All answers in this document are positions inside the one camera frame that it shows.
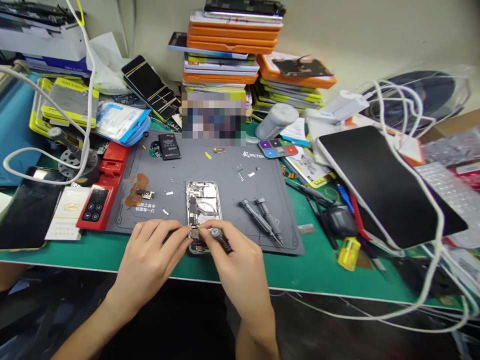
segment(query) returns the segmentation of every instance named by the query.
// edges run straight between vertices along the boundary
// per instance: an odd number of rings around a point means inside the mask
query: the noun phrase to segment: white bottle
[[[265,119],[255,129],[255,135],[260,140],[270,140],[277,137],[288,125],[299,118],[299,112],[285,103],[276,103],[265,116]]]

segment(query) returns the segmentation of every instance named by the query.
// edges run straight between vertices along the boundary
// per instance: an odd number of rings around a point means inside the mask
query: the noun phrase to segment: stack of phone screens
[[[281,23],[286,13],[280,1],[206,0],[205,16],[236,21]]]

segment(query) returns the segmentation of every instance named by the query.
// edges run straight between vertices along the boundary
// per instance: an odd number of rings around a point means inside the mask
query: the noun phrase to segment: silicone repair mat
[[[181,158],[163,160],[151,151],[159,134],[164,132],[149,130],[148,137],[132,148],[106,231],[130,234],[136,223],[150,219],[176,219],[186,224],[187,182],[210,181],[218,186],[222,218],[232,222],[263,251],[305,253],[277,159],[266,159],[256,144],[222,146],[225,152],[214,153],[214,148],[220,147],[218,140],[184,139],[175,133]],[[138,189],[154,194],[151,199],[143,199]],[[265,198],[270,213],[278,220],[285,249],[260,231],[239,205],[241,200],[248,199],[250,206],[262,214],[255,202],[258,198]]]

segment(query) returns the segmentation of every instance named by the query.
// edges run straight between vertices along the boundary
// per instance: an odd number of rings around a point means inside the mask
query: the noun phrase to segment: brown adhesive residue
[[[130,195],[125,199],[125,205],[129,208],[138,206],[142,202],[142,195],[137,194],[137,190],[148,190],[149,184],[150,180],[145,174],[137,174],[136,183],[131,187]]]

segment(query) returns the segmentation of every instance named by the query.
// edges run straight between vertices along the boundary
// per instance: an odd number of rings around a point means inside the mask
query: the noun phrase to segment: phone battery
[[[180,159],[182,157],[175,134],[160,134],[158,140],[160,141],[160,152],[163,160]]]

